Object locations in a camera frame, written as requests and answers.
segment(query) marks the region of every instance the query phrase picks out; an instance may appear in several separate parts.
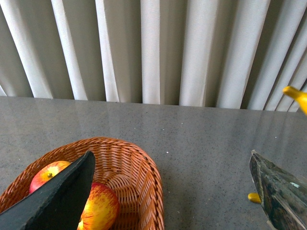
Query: gray countertop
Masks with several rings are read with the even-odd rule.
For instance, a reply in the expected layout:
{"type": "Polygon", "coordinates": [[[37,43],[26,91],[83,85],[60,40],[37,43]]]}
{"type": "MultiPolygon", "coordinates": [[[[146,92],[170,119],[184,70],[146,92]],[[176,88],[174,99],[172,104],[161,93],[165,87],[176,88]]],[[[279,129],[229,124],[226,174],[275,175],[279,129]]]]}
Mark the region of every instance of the gray countertop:
{"type": "Polygon", "coordinates": [[[269,230],[247,199],[250,151],[307,177],[306,130],[303,113],[0,97],[0,192],[52,149],[113,137],[157,164],[165,229],[269,230]]]}

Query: white curtain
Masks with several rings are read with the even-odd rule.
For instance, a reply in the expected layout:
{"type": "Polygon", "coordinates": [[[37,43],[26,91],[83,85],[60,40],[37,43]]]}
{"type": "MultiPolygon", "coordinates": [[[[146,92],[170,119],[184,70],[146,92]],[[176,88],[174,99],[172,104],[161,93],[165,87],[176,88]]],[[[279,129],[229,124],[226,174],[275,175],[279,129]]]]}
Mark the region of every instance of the white curtain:
{"type": "Polygon", "coordinates": [[[307,0],[0,0],[0,96],[296,112],[307,0]]]}

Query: red apple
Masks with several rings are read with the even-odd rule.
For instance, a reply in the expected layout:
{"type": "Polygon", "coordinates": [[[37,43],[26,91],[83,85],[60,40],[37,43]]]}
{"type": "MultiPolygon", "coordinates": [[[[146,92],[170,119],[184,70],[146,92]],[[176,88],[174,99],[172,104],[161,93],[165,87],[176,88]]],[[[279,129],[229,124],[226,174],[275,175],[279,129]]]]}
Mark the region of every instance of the red apple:
{"type": "Polygon", "coordinates": [[[77,230],[107,230],[119,214],[119,201],[112,189],[93,182],[77,230]]]}
{"type": "Polygon", "coordinates": [[[57,175],[70,164],[71,163],[68,161],[56,161],[47,165],[34,176],[30,184],[29,192],[34,192],[36,189],[49,181],[52,177],[57,175]]]}

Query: fruit basket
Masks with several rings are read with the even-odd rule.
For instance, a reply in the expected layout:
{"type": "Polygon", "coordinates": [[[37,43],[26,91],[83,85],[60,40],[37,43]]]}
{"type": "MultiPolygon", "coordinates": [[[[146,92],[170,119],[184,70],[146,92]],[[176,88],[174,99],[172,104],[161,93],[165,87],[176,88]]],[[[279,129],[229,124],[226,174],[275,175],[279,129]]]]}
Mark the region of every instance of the fruit basket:
{"type": "Polygon", "coordinates": [[[32,178],[54,161],[94,153],[94,182],[112,188],[120,202],[113,230],[164,230],[161,177],[154,161],[135,144],[113,138],[83,139],[54,149],[31,163],[0,196],[0,213],[29,194],[32,178]]]}

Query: gray table surface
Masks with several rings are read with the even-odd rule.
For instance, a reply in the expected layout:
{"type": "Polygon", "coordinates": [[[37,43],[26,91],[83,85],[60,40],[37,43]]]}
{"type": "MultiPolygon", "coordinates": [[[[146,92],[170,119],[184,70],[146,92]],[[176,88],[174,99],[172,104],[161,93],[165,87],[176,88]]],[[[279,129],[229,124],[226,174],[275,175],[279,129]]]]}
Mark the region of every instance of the gray table surface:
{"type": "Polygon", "coordinates": [[[155,161],[167,230],[269,230],[249,171],[256,150],[307,177],[303,113],[0,97],[0,192],[46,152],[97,136],[155,161]]]}

